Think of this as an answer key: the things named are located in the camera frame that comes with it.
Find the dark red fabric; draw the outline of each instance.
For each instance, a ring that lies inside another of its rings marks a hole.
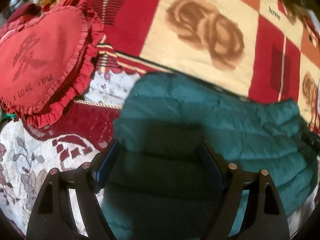
[[[88,88],[102,35],[103,25],[85,0],[65,0],[18,28],[0,29],[2,107],[37,127],[56,122]]]
[[[284,34],[263,16],[259,16],[253,77],[248,97],[259,103],[274,103],[279,99],[298,101],[300,51]],[[284,59],[283,84],[282,61]]]
[[[80,136],[91,142],[96,149],[102,151],[112,139],[113,120],[118,117],[119,110],[116,109],[71,102],[65,114],[55,124],[44,128],[35,128],[24,121],[23,126],[32,137],[40,141],[59,137],[52,142],[53,146],[57,147],[57,153],[75,157],[77,152],[69,152],[68,149],[64,149],[61,142],[67,141],[85,147],[85,142],[80,141],[81,139],[78,137]]]
[[[87,0],[100,16],[103,0]],[[104,31],[115,50],[139,56],[159,0],[109,0]]]
[[[26,3],[13,12],[9,19],[7,19],[7,23],[9,24],[24,15],[28,15],[31,19],[34,16],[37,16],[40,11],[40,6],[34,3]]]

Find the teal puffer garment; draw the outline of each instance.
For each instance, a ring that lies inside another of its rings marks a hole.
[[[218,92],[183,75],[141,78],[114,121],[121,153],[102,210],[118,240],[199,239],[221,195],[196,155],[205,139],[239,168],[267,169],[290,216],[317,182],[316,153],[297,104],[260,105]],[[231,234],[242,223],[243,192]]]

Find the red pillow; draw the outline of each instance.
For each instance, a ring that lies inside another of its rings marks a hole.
[[[16,21],[0,29],[1,106],[44,127],[88,88],[103,25],[85,0],[65,0],[27,23]]]

